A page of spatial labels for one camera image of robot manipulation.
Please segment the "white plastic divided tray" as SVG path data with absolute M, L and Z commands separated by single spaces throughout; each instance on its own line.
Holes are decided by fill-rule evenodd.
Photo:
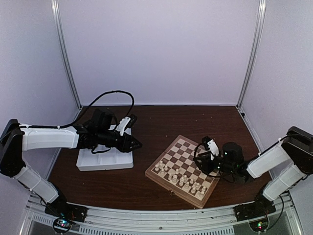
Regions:
M 111 148 L 105 153 L 92 154 L 90 149 L 80 149 L 76 166 L 80 171 L 117 170 L 133 168 L 133 154 Z

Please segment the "wooden chess board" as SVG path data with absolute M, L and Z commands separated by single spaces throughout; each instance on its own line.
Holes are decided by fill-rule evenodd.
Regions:
M 217 170 L 214 170 L 209 175 L 206 175 L 198 169 L 193 161 L 194 150 L 196 147 L 196 142 L 182 135 L 178 135 L 151 164 L 151 166 L 147 168 L 145 176 L 186 202 L 192 204 L 195 208 L 202 209 L 219 182 L 220 173 Z M 160 173 L 162 169 L 159 166 L 160 162 L 164 163 L 164 167 L 169 167 L 169 170 L 165 172 L 163 176 Z M 159 166 L 159 171 L 155 171 L 155 165 Z M 179 174 L 177 175 L 177 183 L 174 185 L 172 180 L 168 180 L 168 176 L 170 173 L 172 173 L 172 175 L 176 174 L 176 169 L 179 169 Z M 186 182 L 190 183 L 191 179 L 194 180 L 193 185 L 189 184 L 189 189 L 184 188 L 186 182 L 184 182 L 182 187 L 179 186 L 179 180 L 184 175 L 187 175 Z M 195 188 L 196 183 L 199 183 L 200 187 L 197 189 L 195 194 L 191 194 L 191 188 Z M 206 191 L 204 192 L 203 198 L 200 198 L 198 193 L 201 191 L 203 186 L 206 187 Z

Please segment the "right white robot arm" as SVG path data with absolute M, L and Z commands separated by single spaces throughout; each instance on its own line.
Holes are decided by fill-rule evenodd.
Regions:
M 205 151 L 198 153 L 195 150 L 193 157 L 198 169 L 210 177 L 217 170 L 222 178 L 231 177 L 232 183 L 251 182 L 286 164 L 278 176 L 265 184 L 261 198 L 251 204 L 250 210 L 255 216 L 261 216 L 269 209 L 269 202 L 313 173 L 313 136 L 296 126 L 250 160 L 244 159 L 242 147 L 235 142 L 227 142 L 218 148 L 212 138 L 204 137 L 201 145 Z

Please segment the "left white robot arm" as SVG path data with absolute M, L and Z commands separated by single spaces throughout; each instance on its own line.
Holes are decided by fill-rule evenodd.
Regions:
M 0 138 L 0 172 L 41 196 L 59 217 L 66 217 L 70 206 L 65 196 L 28 166 L 22 159 L 22 153 L 44 148 L 89 149 L 94 153 L 100 145 L 115 148 L 121 153 L 141 148 L 142 143 L 126 133 L 137 117 L 125 116 L 115 128 L 111 128 L 114 118 L 114 114 L 96 109 L 92 118 L 84 124 L 68 127 L 29 126 L 11 119 Z

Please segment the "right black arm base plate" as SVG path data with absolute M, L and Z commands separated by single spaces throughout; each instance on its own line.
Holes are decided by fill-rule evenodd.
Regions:
M 275 206 L 268 201 L 255 201 L 248 204 L 240 204 L 234 207 L 237 221 L 251 220 L 276 212 Z

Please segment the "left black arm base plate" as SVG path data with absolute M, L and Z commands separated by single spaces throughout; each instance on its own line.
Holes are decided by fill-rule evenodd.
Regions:
M 66 200 L 59 198 L 45 206 L 46 214 L 70 221 L 84 222 L 87 212 L 87 207 L 69 204 Z

